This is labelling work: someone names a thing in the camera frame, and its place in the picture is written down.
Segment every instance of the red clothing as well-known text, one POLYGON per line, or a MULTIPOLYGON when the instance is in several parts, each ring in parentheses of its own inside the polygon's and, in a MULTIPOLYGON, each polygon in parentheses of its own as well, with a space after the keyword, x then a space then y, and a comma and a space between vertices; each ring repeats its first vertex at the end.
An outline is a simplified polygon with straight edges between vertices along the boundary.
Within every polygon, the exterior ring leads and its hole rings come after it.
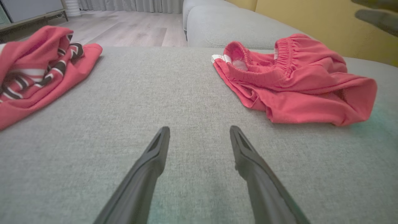
POLYGON ((0 130, 89 75, 102 48, 70 43, 72 34, 68 28, 45 26, 26 41, 0 45, 0 130))
POLYGON ((275 54, 229 43, 213 65, 243 105, 274 123, 365 121, 376 98, 373 79, 347 73, 344 59, 303 34, 275 43, 275 54))

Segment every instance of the gray sofa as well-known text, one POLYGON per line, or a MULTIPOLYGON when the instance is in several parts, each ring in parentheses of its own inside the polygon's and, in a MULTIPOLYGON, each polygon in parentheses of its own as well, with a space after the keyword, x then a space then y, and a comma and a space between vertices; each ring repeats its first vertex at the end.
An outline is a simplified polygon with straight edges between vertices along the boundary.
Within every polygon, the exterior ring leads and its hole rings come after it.
POLYGON ((148 223, 253 223, 231 125, 312 223, 398 220, 398 68, 346 58, 378 83, 366 122, 273 124, 219 77, 222 52, 105 47, 86 80, 0 133, 0 223, 92 223, 162 126, 170 145, 148 223))

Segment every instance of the curtain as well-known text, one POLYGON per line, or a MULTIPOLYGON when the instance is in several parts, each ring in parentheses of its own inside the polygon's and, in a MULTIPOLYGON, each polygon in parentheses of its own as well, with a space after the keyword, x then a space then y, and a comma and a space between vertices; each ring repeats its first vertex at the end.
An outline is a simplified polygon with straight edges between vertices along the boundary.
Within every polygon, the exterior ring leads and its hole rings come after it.
POLYGON ((183 0, 78 0, 80 9, 181 13, 183 0))

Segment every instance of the gray fabric surface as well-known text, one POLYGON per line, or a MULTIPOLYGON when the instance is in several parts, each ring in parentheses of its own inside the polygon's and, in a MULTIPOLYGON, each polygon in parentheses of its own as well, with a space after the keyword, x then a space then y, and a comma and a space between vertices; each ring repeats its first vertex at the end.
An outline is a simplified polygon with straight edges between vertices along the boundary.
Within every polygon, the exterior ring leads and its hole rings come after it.
POLYGON ((182 5, 182 17, 183 17, 183 28, 186 31, 187 30, 187 19, 188 19, 188 14, 193 9, 195 6, 208 6, 208 7, 213 7, 213 6, 223 6, 223 7, 236 7, 236 5, 229 3, 225 0, 184 0, 184 3, 182 5))
POLYGON ((303 32, 242 8, 196 6, 187 21, 190 47, 225 47, 239 41, 249 49, 273 50, 277 40, 294 33, 303 32))
POLYGON ((82 10, 181 13, 183 0, 78 0, 82 10))
POLYGON ((216 73, 222 51, 104 48, 86 80, 0 133, 0 223, 92 223, 162 126, 170 146, 148 222, 253 223, 231 125, 312 223, 398 220, 398 68, 347 59, 378 82, 366 122, 273 124, 216 73))

